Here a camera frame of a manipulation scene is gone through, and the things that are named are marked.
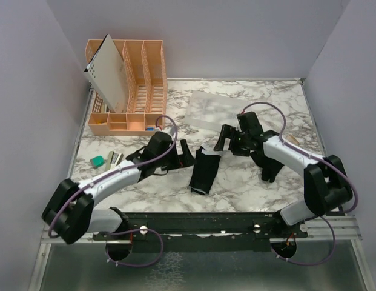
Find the grey green stapler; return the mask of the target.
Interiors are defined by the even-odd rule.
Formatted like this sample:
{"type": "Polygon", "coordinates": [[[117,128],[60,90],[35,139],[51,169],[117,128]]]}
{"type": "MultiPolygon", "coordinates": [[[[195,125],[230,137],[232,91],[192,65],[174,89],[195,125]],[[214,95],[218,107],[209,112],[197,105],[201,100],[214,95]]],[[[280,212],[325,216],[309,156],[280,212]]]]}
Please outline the grey green stapler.
{"type": "Polygon", "coordinates": [[[108,170],[115,168],[117,165],[119,165],[122,162],[123,157],[124,155],[122,153],[110,151],[108,153],[105,170],[108,171],[108,170]]]}

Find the orange plastic desk organizer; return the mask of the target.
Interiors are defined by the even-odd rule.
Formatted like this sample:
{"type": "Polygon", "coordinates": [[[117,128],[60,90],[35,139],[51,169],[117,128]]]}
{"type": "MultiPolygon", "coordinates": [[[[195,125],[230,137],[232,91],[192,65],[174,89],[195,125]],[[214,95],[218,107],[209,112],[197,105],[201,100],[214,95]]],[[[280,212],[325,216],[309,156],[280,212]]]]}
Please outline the orange plastic desk organizer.
{"type": "Polygon", "coordinates": [[[96,92],[88,126],[96,136],[151,136],[146,127],[165,126],[168,84],[162,40],[115,39],[125,63],[128,104],[111,112],[96,92]]]}

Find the white booklet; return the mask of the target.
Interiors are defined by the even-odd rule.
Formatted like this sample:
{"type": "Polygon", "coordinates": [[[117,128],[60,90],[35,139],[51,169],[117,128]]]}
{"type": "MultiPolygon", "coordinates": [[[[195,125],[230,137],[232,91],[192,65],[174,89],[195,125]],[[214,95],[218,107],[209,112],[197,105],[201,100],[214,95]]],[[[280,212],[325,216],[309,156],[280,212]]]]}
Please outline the white booklet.
{"type": "Polygon", "coordinates": [[[109,34],[86,66],[84,75],[111,112],[126,111],[129,91],[125,63],[109,34]]]}

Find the clear plastic box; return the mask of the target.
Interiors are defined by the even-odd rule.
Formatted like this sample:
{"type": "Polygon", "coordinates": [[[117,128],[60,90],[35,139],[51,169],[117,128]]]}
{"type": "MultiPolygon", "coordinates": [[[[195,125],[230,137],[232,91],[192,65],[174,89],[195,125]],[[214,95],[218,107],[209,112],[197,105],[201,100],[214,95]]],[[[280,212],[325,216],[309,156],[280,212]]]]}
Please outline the clear plastic box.
{"type": "Polygon", "coordinates": [[[193,91],[184,121],[191,126],[219,132],[224,124],[237,127],[236,114],[248,104],[238,98],[193,91]]]}

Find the green eraser block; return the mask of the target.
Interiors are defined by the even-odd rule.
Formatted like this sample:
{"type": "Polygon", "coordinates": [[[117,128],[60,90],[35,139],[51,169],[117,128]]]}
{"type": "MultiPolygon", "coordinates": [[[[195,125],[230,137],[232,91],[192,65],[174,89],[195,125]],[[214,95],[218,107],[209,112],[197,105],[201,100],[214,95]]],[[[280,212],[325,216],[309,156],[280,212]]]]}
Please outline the green eraser block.
{"type": "Polygon", "coordinates": [[[105,164],[105,160],[102,156],[95,156],[90,159],[90,164],[92,168],[98,169],[105,164]]]}

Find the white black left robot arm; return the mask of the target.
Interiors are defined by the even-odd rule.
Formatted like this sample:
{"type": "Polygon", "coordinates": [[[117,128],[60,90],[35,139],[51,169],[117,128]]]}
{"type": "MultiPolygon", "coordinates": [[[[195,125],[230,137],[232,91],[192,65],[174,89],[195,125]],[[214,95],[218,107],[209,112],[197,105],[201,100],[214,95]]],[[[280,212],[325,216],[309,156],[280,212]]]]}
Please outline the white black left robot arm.
{"type": "Polygon", "coordinates": [[[156,132],[146,146],[128,155],[115,168],[80,182],[70,178],[61,181],[42,212],[49,237],[73,244],[88,232],[94,207],[110,195],[154,175],[158,168],[168,172],[193,166],[194,157],[187,141],[180,141],[181,154],[176,142],[170,134],[156,132]]]}

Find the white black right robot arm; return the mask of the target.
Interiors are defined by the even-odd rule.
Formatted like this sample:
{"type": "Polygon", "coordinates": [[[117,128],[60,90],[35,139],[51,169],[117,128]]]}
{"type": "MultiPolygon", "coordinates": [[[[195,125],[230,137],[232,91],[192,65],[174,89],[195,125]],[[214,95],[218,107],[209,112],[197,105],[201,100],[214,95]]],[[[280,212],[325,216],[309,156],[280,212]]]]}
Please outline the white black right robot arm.
{"type": "Polygon", "coordinates": [[[294,224],[323,216],[353,198],[338,156],[313,155],[286,142],[279,133],[263,130],[254,112],[238,114],[237,120],[238,127],[222,126],[216,151],[222,151],[228,139],[229,151],[235,156],[251,157],[261,168],[263,181],[273,183],[284,166],[303,178],[303,198],[279,210],[272,222],[277,236],[286,237],[294,224]]]}

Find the aluminium frame rail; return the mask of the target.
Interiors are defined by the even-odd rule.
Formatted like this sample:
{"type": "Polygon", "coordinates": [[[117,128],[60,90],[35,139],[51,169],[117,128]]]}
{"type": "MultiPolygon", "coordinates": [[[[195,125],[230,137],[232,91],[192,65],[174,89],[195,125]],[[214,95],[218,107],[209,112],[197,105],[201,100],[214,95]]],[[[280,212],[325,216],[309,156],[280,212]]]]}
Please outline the aluminium frame rail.
{"type": "Polygon", "coordinates": [[[337,241],[362,240],[355,216],[325,216],[304,223],[310,241],[330,241],[334,232],[337,241]]]}

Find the black folded garment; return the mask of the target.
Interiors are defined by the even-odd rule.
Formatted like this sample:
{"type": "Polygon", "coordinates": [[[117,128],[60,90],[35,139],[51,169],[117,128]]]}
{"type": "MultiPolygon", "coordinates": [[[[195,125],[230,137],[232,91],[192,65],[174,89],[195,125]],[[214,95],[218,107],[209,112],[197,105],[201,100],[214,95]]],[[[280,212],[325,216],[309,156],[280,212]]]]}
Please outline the black folded garment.
{"type": "Polygon", "coordinates": [[[284,165],[260,152],[251,152],[251,158],[261,168],[261,180],[273,183],[284,165]]]}

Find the black white boxer briefs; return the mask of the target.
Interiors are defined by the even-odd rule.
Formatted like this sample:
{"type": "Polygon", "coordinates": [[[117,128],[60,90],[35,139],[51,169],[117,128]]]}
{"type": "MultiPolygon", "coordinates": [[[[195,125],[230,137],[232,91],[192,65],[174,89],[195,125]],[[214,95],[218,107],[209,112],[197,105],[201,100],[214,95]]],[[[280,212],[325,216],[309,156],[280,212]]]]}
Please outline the black white boxer briefs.
{"type": "Polygon", "coordinates": [[[188,185],[191,192],[199,195],[209,195],[217,175],[222,152],[209,150],[201,146],[196,151],[195,164],[188,185]]]}

